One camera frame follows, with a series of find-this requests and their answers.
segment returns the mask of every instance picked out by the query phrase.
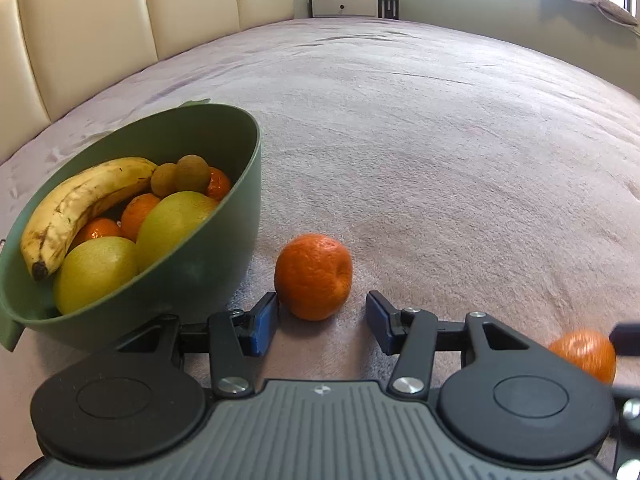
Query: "bed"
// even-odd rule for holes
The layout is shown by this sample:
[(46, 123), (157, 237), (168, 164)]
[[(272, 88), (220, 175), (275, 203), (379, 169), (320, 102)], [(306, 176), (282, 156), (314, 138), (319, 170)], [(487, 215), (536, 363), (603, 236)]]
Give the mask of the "bed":
[[(346, 306), (315, 324), (285, 313), (260, 378), (386, 380), (394, 359), (363, 321), (371, 289), (442, 319), (485, 311), (542, 344), (640, 318), (640, 103), (559, 60), (418, 23), (290, 20), (152, 64), (2, 163), (0, 235), (85, 146), (204, 98), (248, 110), (264, 139), (258, 243), (231, 304), (273, 288), (298, 234), (338, 238), (354, 259)], [(3, 478), (39, 456), (31, 394), (81, 356), (29, 331), (0, 349)], [(438, 356), (434, 382), (459, 365)], [(203, 359), (187, 367), (207, 384)], [(638, 366), (621, 360), (616, 381), (640, 384)]]

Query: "orange fruit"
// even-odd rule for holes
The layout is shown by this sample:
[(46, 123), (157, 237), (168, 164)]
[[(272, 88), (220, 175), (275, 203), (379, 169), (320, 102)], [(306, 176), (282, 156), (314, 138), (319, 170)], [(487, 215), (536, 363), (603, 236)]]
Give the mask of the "orange fruit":
[(209, 181), (206, 195), (209, 198), (220, 201), (231, 191), (231, 181), (218, 168), (209, 167), (209, 169), (211, 171), (211, 180)]
[(120, 218), (122, 235), (133, 242), (138, 238), (138, 231), (153, 208), (160, 203), (160, 199), (152, 193), (145, 193), (135, 197), (126, 206)]
[(94, 218), (93, 220), (89, 220), (87, 224), (78, 231), (74, 241), (71, 242), (69, 250), (75, 249), (82, 242), (104, 236), (122, 236), (122, 231), (113, 220), (101, 217)]
[(616, 351), (609, 339), (595, 330), (583, 329), (564, 334), (549, 350), (582, 368), (605, 384), (616, 375)]
[(273, 283), (280, 302), (294, 316), (320, 321), (335, 314), (349, 297), (353, 264), (340, 242), (306, 234), (284, 246)]

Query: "ribbed gray plastic cover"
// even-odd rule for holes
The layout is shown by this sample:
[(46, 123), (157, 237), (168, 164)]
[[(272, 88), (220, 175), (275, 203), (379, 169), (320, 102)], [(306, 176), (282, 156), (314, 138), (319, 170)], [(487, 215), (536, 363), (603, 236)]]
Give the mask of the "ribbed gray plastic cover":
[(610, 480), (595, 462), (555, 472), (482, 462), (442, 432), (423, 404), (376, 382), (270, 381), (220, 403), (190, 441), (153, 462), (87, 470), (50, 460), (38, 480)]

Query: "fruit bowl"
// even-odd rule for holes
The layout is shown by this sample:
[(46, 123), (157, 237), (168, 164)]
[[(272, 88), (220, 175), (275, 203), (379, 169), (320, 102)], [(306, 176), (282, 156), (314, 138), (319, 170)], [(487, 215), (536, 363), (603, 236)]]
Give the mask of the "fruit bowl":
[[(173, 251), (112, 294), (65, 316), (52, 277), (35, 282), (20, 253), (31, 213), (59, 183), (107, 160), (141, 156), (156, 164), (201, 155), (233, 187)], [(58, 170), (18, 216), (0, 253), (0, 344), (13, 350), (24, 327), (80, 349), (95, 349), (160, 313), (201, 322), (231, 298), (251, 260), (260, 220), (260, 131), (251, 115), (220, 104), (172, 108), (128, 124)]]

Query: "headboard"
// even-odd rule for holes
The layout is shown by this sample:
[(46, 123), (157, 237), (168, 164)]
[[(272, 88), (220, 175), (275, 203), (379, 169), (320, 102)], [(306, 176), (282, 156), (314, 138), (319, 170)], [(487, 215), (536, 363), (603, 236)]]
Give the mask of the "headboard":
[(0, 164), (159, 60), (293, 17), (293, 0), (0, 0)]

